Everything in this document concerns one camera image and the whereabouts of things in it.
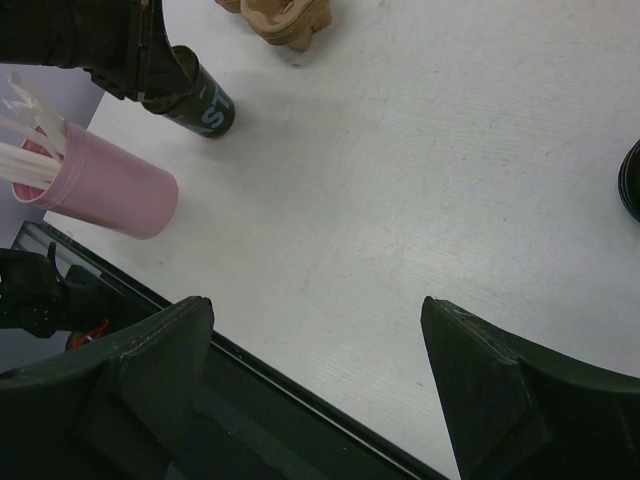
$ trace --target gray wall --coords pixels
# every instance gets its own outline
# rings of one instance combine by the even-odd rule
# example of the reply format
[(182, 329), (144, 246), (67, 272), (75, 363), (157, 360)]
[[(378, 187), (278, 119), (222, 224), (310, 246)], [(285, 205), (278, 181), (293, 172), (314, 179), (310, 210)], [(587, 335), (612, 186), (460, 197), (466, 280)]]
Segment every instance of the gray wall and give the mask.
[[(10, 68), (0, 65), (0, 98), (15, 100), (13, 90), (4, 80)], [(91, 83), (87, 73), (52, 67), (14, 68), (60, 115), (85, 127), (89, 124), (102, 90)], [(0, 113), (13, 117), (4, 104), (0, 105)], [(0, 141), (19, 145), (22, 138), (0, 128)], [(42, 219), (41, 211), (18, 203), (10, 185), (3, 180), (0, 180), (0, 212), (0, 247), (11, 246), (23, 221)], [(61, 353), (66, 338), (67, 334), (59, 333), (49, 340), (38, 340), (23, 330), (0, 330), (0, 372)]]
[[(85, 127), (89, 124), (103, 92), (91, 83), (88, 73), (53, 67), (0, 65), (0, 99), (18, 100), (5, 81), (11, 68), (15, 68), (60, 115)], [(16, 118), (0, 103), (0, 114)], [(0, 128), (0, 142), (19, 145), (22, 138)], [(20, 225), (27, 219), (41, 220), (42, 212), (16, 202), (10, 185), (0, 180), (0, 247), (11, 245)]]

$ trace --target white table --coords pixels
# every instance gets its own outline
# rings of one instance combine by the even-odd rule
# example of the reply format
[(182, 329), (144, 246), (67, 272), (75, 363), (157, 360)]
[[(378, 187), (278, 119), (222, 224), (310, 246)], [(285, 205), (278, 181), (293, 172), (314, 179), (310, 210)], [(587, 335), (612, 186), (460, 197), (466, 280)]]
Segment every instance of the white table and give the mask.
[(166, 0), (235, 126), (207, 141), (106, 96), (91, 130), (175, 174), (175, 219), (147, 242), (47, 221), (170, 300), (210, 296), (223, 335), (456, 478), (425, 295), (640, 376), (640, 226), (616, 186), (638, 5), (335, 0), (296, 54)]

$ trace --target white tabletop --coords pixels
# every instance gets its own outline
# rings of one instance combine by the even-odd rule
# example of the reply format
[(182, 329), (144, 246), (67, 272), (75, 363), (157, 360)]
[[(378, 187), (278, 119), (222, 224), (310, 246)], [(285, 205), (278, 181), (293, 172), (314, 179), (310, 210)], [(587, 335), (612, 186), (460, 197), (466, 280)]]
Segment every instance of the white tabletop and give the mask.
[(638, 2), (334, 0), (305, 54), (164, 3), (235, 126), (207, 141), (106, 96), (91, 130), (175, 174), (175, 218), (146, 242), (49, 223), (170, 300), (210, 296), (220, 333), (451, 478), (426, 295), (640, 376), (640, 226), (616, 186)]

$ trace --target black lid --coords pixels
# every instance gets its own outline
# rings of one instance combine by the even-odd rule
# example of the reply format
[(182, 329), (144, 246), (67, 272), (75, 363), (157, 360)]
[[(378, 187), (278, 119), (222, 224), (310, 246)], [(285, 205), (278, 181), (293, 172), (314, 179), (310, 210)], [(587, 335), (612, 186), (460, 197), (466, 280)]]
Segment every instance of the black lid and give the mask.
[(618, 190), (624, 206), (640, 222), (640, 141), (622, 163), (618, 175)]

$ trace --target black round object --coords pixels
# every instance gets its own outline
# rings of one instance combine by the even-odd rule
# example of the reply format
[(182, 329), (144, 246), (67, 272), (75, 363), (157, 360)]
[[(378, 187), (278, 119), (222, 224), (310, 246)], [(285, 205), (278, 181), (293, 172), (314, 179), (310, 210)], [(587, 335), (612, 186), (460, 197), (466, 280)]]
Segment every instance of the black round object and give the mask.
[(169, 95), (142, 102), (144, 108), (162, 115), (204, 137), (221, 137), (236, 117), (233, 100), (225, 93), (188, 47), (173, 47), (180, 66), (193, 82), (187, 95)]
[(640, 222), (640, 141), (622, 163), (618, 174), (618, 190), (628, 212)]

